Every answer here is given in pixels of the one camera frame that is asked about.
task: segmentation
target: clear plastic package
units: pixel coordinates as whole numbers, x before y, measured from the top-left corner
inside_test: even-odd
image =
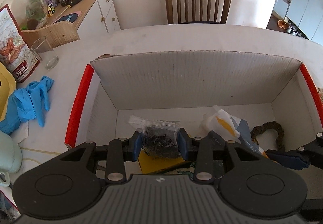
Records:
[[[26,29],[27,26],[33,26],[29,30],[39,29],[47,23],[47,0],[5,0],[0,7],[2,8],[6,4],[21,29]]]
[[[143,148],[149,156],[179,157],[177,143],[177,134],[180,130],[179,122],[147,120],[131,116],[129,124],[141,133]]]
[[[225,141],[234,140],[266,156],[264,150],[251,140],[247,121],[228,114],[217,105],[214,105],[213,109],[203,116],[200,126],[206,133],[213,130]]]

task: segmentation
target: white table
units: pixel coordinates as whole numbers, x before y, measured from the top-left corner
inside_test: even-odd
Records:
[[[309,40],[277,31],[219,24],[182,24],[141,27],[117,31],[108,36],[78,40],[57,47],[59,62],[50,71],[39,65],[21,86],[47,75],[55,82],[49,92],[50,110],[45,126],[37,120],[21,125],[15,137],[28,137],[19,145],[23,152],[20,171],[67,151],[64,144],[68,119],[86,64],[102,54],[122,55],[154,51],[219,50],[256,52],[298,59],[306,64],[314,83],[323,87],[323,47]],[[13,202],[10,188],[0,190]]]

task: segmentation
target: yellow container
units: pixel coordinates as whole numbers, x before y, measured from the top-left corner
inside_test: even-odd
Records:
[[[1,62],[0,83],[0,121],[2,121],[7,113],[8,98],[16,89],[16,80]]]
[[[138,161],[143,174],[163,173],[164,171],[171,171],[182,164],[188,163],[182,157],[174,159],[153,157],[147,155],[143,150],[140,152]]]

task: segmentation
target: blue glove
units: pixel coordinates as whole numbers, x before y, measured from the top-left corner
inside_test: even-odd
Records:
[[[37,118],[38,124],[44,126],[45,119],[42,110],[42,100],[44,100],[45,110],[49,110],[48,91],[54,81],[47,76],[43,76],[40,82],[31,82],[26,88],[15,90],[8,99],[7,114],[0,122],[0,130],[10,134],[16,130],[20,122],[26,122]]]

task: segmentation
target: drinking glass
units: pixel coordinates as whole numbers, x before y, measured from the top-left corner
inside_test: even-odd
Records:
[[[54,68],[59,62],[59,58],[52,46],[48,43],[46,36],[42,36],[36,40],[31,46],[31,51],[47,70]]]

